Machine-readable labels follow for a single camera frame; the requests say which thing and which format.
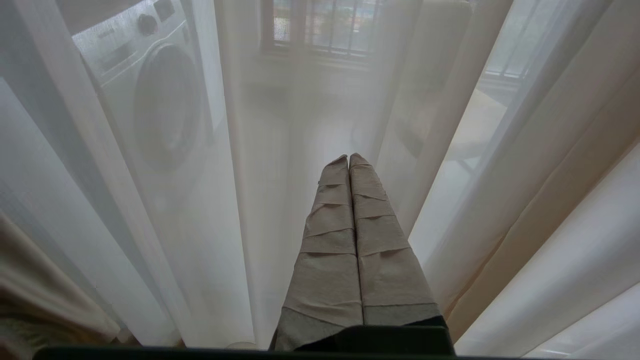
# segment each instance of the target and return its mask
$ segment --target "sheer curtain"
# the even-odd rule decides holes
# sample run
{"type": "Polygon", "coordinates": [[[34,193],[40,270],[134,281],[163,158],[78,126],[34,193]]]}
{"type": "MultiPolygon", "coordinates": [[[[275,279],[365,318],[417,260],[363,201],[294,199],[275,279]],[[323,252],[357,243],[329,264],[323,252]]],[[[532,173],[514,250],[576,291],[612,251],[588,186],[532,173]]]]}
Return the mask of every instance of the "sheer curtain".
{"type": "Polygon", "coordinates": [[[142,344],[266,348],[320,171],[359,152],[459,354],[632,354],[640,3],[2,7],[3,212],[142,344]]]}

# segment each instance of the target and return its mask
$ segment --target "washing machine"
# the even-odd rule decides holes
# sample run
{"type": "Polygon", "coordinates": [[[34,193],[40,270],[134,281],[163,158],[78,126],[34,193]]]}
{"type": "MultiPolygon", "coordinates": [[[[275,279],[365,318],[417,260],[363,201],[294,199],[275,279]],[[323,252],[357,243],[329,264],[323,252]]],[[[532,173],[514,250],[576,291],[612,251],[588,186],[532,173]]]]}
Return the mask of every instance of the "washing machine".
{"type": "Polygon", "coordinates": [[[84,13],[85,3],[68,6],[83,13],[73,41],[147,211],[179,208],[198,181],[212,131],[185,11],[179,0],[91,3],[84,13]]]}

